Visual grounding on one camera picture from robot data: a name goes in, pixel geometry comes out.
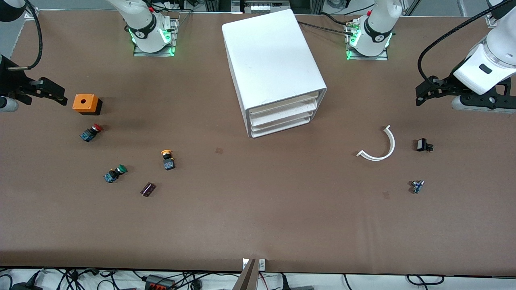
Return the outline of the white plastic drawer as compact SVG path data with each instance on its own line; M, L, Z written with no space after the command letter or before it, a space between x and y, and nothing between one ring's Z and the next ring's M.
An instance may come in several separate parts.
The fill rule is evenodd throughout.
M314 109L298 108L297 110L284 110L274 113L261 113L250 115L252 130L265 130L288 121L299 118L311 117Z
M274 108L272 110L265 111L262 113L250 114L249 119L253 126L258 126L275 122L280 119L292 117L297 114L312 112L316 108L317 102L315 100L300 101L290 105Z
M279 131L287 130L292 127L301 126L309 123L311 121L311 117L312 115L308 113L295 114L291 117L278 119L262 125L252 126L250 137L258 138Z
M269 112L271 110L276 110L283 106L288 106L288 105L292 105L292 104L296 104L296 103L304 102L304 101L311 101L312 99L317 99L317 97L319 97L318 91L300 95L298 97L293 97L290 99L285 99L282 101L274 102L271 104L255 107L255 108L252 108L249 110L249 114L261 114L264 112Z

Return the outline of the white drawer cabinet housing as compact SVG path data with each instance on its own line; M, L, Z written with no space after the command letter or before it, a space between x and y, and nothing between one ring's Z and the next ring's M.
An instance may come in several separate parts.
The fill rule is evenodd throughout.
M226 23L222 33L249 137L250 109L318 91L313 120L327 86L293 11Z

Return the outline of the white curved plastic clip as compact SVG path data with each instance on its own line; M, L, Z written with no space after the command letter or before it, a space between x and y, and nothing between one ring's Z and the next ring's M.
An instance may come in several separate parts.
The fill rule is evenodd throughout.
M387 125L384 128L383 132L385 132L387 138L389 139L389 150L387 151L387 153L384 156L381 156L381 157L371 156L370 154L368 154L364 150L359 151L356 154L356 156L357 157L361 157L361 158L366 159L366 160L369 160L371 162L380 162L382 160L385 160L385 159L389 158L393 154L393 152L395 151L396 141L395 141L394 134L391 131L391 125Z

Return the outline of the black power strip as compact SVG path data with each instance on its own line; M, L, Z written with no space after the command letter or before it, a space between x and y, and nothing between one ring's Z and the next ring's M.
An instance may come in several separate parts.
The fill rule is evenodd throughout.
M174 280L156 275L148 275L144 282L144 290L173 290L176 285Z

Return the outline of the orange button enclosure box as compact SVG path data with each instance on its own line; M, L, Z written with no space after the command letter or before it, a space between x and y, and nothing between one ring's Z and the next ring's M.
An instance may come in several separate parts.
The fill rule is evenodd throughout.
M103 101L95 94L76 94L72 108L85 116L99 116L102 105Z

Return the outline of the red push button switch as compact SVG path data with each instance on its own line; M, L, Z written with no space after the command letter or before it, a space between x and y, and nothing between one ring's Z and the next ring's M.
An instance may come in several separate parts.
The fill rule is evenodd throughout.
M92 141L96 136L97 134L99 134L101 131L103 131L103 127L101 125L98 125L96 123L94 123L92 125L92 127L89 127L87 128L86 130L84 130L82 132L82 134L80 135L80 138L89 143L90 141Z

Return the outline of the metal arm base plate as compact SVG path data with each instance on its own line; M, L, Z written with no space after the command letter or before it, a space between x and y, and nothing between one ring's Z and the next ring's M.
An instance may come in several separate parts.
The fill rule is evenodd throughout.
M138 46L140 41L138 41L136 37L130 32L131 40L134 46L134 57L173 57L175 55L179 19L171 19L169 17L166 17L165 19L169 20L169 23L162 24L160 28L157 29L157 32L160 34L160 38L152 39L153 47L157 47L160 44L163 45L160 47L160 50L156 52L142 51L141 47Z
M349 21L344 26L345 32L347 33L345 44L346 44L346 59L347 60L376 60L376 61L387 61L388 60L388 52L387 47L389 46L389 42L387 42L387 46L385 49L376 56L366 56L361 54L356 49L356 43L360 37L360 28L359 23L356 21Z

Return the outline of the green push button switch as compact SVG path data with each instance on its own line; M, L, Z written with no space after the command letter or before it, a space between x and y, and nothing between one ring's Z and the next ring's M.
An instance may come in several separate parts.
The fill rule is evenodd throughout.
M120 164L115 169L110 169L109 172L105 174L104 180L107 183L114 183L116 182L116 180L118 180L118 178L120 178L120 176L124 175L127 172L127 168L124 165Z

